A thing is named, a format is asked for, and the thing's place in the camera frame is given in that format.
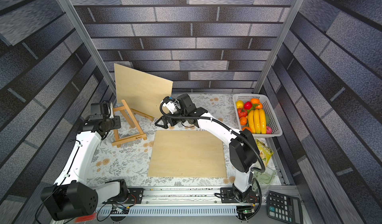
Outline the plywood board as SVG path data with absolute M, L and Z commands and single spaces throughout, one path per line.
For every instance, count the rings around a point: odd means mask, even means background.
M 148 176 L 225 178 L 223 143 L 207 131 L 157 131 Z
M 125 100 L 131 109 L 160 118 L 162 100 L 171 96 L 173 81 L 120 64 L 114 64 L 117 102 Z

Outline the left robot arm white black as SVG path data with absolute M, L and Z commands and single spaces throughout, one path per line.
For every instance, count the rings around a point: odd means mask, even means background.
M 109 101 L 93 103 L 91 114 L 77 129 L 74 148 L 69 159 L 55 180 L 41 193 L 41 201 L 55 221 L 91 215 L 97 206 L 105 203 L 124 203 L 129 190 L 123 179 L 89 187 L 86 174 L 96 148 L 111 130 L 121 127 L 120 117 L 113 113 Z

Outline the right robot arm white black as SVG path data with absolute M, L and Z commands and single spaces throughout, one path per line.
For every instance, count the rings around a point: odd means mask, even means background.
M 216 119 L 208 110 L 196 107 L 188 94 L 178 98 L 165 97 L 159 110 L 162 116 L 155 122 L 156 126 L 168 129 L 179 122 L 188 122 L 229 146 L 229 159 L 236 169 L 230 198 L 239 203 L 246 202 L 252 191 L 253 171 L 265 172 L 265 164 L 252 133 L 234 129 Z

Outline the yellow toy lemon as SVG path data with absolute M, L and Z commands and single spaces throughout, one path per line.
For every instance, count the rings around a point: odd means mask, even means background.
M 235 104 L 237 109 L 243 109 L 244 107 L 244 103 L 241 100 L 238 100 Z

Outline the small orange toy fruit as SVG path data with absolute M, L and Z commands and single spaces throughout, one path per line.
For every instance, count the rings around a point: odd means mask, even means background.
M 248 123 L 247 117 L 240 117 L 239 121 L 241 126 L 246 126 Z

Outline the red toy apple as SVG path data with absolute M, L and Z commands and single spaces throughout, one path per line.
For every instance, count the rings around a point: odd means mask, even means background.
M 243 106 L 243 108 L 245 110 L 251 110 L 253 108 L 253 104 L 249 101 L 249 102 L 246 102 Z

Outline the orange toy fruit top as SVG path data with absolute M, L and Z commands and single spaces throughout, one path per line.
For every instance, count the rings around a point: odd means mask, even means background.
M 251 99 L 250 102 L 252 103 L 253 109 L 262 109 L 263 108 L 263 105 L 259 99 L 253 98 L 253 99 Z

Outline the yellow toy banana bunch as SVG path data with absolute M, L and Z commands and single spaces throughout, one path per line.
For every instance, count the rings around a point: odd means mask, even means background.
M 248 114 L 248 125 L 253 134 L 266 134 L 267 124 L 263 109 L 251 110 Z

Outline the yellow snack bag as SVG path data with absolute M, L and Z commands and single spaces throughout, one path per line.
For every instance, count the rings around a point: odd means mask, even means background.
M 260 157 L 264 163 L 264 166 L 267 167 L 268 163 L 273 156 L 274 152 L 272 151 L 271 148 L 267 147 L 263 142 L 261 142 L 258 139 L 255 139 L 255 142 L 257 144 L 257 148 L 259 149 L 260 152 Z

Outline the white plastic basket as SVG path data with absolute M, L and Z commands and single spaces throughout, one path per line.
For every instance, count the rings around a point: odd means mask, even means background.
M 233 103 L 236 104 L 237 101 L 243 101 L 244 103 L 249 102 L 251 98 L 259 99 L 260 103 L 263 105 L 263 110 L 265 114 L 269 117 L 267 126 L 272 129 L 271 134 L 253 134 L 253 137 L 263 137 L 271 138 L 278 137 L 283 134 L 279 121 L 276 117 L 274 109 L 271 106 L 271 103 L 266 95 L 262 94 L 234 94 L 232 96 Z

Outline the green plastic container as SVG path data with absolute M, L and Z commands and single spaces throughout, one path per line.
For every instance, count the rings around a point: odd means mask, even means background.
M 271 185 L 276 176 L 274 169 L 266 167 L 265 172 L 254 171 L 253 177 L 259 182 L 260 185 Z

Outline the black calculator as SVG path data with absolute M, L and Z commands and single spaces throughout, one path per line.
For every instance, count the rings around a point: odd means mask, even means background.
M 270 191 L 267 196 L 269 218 L 286 224 L 303 224 L 303 212 L 298 198 Z

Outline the aluminium rail base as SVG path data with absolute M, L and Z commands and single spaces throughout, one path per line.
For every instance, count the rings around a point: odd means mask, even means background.
M 63 224 L 286 224 L 267 215 L 270 191 L 299 199 L 294 186 L 262 187 L 263 195 L 251 192 L 237 202 L 229 187 L 131 188 L 125 204 L 101 204 L 89 216 L 62 220 Z M 304 224 L 311 224 L 303 201 Z

